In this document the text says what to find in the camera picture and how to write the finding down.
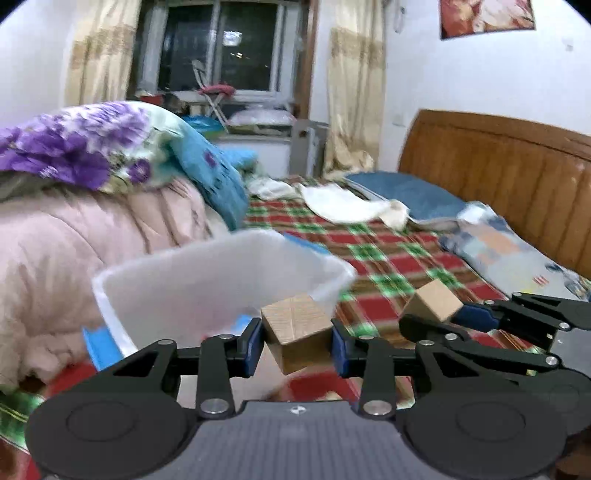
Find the window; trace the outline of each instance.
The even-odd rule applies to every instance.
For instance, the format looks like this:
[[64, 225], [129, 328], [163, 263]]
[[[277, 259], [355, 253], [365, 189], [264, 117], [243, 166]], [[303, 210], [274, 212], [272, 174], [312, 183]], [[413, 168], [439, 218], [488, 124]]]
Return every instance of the window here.
[[290, 101], [293, 96], [300, 6], [293, 0], [169, 0], [146, 20], [138, 86], [186, 92], [198, 88], [192, 60], [211, 85], [237, 96]]

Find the window frame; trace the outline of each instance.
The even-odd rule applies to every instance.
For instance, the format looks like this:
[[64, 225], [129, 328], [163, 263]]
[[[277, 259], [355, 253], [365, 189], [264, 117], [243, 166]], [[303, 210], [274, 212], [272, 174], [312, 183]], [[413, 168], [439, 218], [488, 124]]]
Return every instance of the window frame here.
[[[216, 48], [218, 31], [223, 32], [220, 25], [221, 6], [228, 0], [159, 0], [148, 12], [145, 27], [147, 39], [142, 45], [142, 62], [138, 85], [149, 91], [157, 91], [162, 60], [163, 43], [168, 22], [168, 11], [175, 7], [213, 5], [207, 45], [206, 75], [208, 83], [216, 76], [214, 66], [221, 68], [222, 49]], [[277, 4], [277, 18], [273, 52], [271, 57], [271, 77], [269, 90], [237, 90], [234, 99], [238, 102], [281, 102], [294, 103], [294, 82], [297, 52], [301, 50], [301, 6], [298, 2], [282, 0], [231, 0], [245, 3]], [[186, 102], [202, 102], [204, 97], [195, 90], [183, 90], [175, 93]]]

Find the wooden headboard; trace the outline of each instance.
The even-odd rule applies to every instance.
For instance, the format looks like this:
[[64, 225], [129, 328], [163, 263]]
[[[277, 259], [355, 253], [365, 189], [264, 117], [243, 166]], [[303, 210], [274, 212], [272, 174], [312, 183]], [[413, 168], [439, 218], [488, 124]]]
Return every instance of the wooden headboard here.
[[422, 110], [399, 171], [487, 203], [521, 238], [591, 277], [591, 137], [501, 116]]

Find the red cushion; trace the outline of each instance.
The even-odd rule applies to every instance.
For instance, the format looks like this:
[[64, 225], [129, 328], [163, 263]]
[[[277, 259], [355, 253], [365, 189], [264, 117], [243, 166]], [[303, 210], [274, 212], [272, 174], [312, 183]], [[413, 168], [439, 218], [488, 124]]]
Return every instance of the red cushion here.
[[236, 89], [232, 85], [211, 85], [199, 90], [202, 95], [218, 95], [222, 94], [227, 97], [231, 97], [236, 92]]

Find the pink comforter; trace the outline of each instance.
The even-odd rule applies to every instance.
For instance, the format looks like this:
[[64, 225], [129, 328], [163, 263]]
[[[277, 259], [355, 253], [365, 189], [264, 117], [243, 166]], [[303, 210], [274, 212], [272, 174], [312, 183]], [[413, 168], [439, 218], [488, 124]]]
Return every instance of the pink comforter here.
[[98, 271], [208, 236], [203, 199], [180, 179], [122, 196], [55, 187], [0, 204], [0, 390], [31, 374], [47, 382], [86, 355], [81, 327], [102, 324]]

